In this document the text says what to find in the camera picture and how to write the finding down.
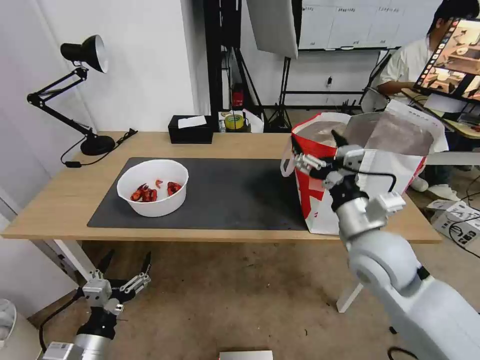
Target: person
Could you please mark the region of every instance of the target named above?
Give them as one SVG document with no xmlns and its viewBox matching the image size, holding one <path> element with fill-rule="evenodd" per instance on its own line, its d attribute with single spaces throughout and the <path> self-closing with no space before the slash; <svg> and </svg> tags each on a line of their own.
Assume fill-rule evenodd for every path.
<svg viewBox="0 0 480 360">
<path fill-rule="evenodd" d="M 474 19 L 479 16 L 478 0 L 443 0 L 435 12 L 433 22 L 425 38 L 400 48 L 380 73 L 377 90 L 384 96 L 409 104 L 402 95 L 402 89 L 413 89 L 435 49 L 451 26 L 453 18 Z M 447 141 L 457 143 L 452 132 L 447 132 Z M 419 192 L 429 191 L 438 198 L 458 201 L 455 191 L 450 187 L 453 167 L 449 165 L 427 165 L 420 177 L 410 185 Z"/>
</svg>

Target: bag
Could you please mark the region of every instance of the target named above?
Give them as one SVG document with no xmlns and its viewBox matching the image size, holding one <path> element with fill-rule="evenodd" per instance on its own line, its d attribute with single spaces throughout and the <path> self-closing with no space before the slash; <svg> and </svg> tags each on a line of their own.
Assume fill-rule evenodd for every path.
<svg viewBox="0 0 480 360">
<path fill-rule="evenodd" d="M 360 171 L 395 175 L 397 181 L 393 191 L 400 194 L 423 170 L 428 154 L 449 149 L 445 127 L 439 120 L 395 100 L 390 101 L 384 112 L 355 116 L 337 112 L 319 113 L 295 126 L 291 136 L 304 154 L 321 159 L 337 153 L 332 130 L 343 134 L 349 144 L 365 148 Z M 280 171 L 284 177 L 295 173 L 308 230 L 313 234 L 337 235 L 339 224 L 337 215 L 331 209 L 333 200 L 330 193 L 323 188 L 321 180 L 311 178 L 294 167 L 290 142 L 283 153 Z M 387 193 L 391 184 L 390 177 L 358 176 L 358 186 L 371 198 Z"/>
</svg>

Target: white shirt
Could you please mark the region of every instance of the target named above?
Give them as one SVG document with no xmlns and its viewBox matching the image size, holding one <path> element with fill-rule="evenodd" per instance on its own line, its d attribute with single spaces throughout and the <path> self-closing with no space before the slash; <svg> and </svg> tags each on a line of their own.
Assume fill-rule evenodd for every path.
<svg viewBox="0 0 480 360">
<path fill-rule="evenodd" d="M 416 83 L 432 55 L 428 36 L 398 49 L 380 73 L 375 85 L 379 86 L 390 81 Z M 402 94 L 390 97 L 400 101 L 406 99 Z"/>
</svg>

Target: black box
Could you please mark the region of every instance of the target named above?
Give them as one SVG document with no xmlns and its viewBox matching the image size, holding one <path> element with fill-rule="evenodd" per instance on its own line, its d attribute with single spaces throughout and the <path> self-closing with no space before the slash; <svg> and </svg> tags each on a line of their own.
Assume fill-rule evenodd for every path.
<svg viewBox="0 0 480 360">
<path fill-rule="evenodd" d="M 168 133 L 172 144 L 211 144 L 214 132 L 207 123 L 204 125 L 179 129 L 179 119 L 193 118 L 197 115 L 173 115 L 168 124 Z"/>
</svg>

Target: black desk lamp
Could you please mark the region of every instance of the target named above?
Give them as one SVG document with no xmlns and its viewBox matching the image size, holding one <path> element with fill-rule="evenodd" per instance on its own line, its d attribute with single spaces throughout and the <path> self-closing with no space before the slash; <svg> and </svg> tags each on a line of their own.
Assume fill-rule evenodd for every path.
<svg viewBox="0 0 480 360">
<path fill-rule="evenodd" d="M 26 99 L 29 104 L 32 104 L 33 106 L 43 110 L 61 122 L 84 134 L 85 141 L 80 145 L 80 150 L 83 154 L 90 156 L 107 154 L 115 148 L 115 141 L 110 136 L 99 136 L 93 132 L 93 129 L 90 126 L 69 119 L 58 111 L 48 107 L 46 104 L 47 101 L 87 80 L 88 69 L 83 66 L 82 62 L 87 63 L 99 72 L 106 73 L 108 71 L 109 62 L 107 59 L 104 42 L 99 35 L 93 35 L 86 39 L 81 45 L 71 43 L 62 44 L 60 47 L 60 52 L 65 59 L 70 60 L 73 63 L 73 65 L 76 67 L 75 70 L 44 87 L 40 91 L 29 94 Z M 79 77 L 77 81 L 63 88 L 52 89 L 54 86 L 75 75 Z"/>
</svg>

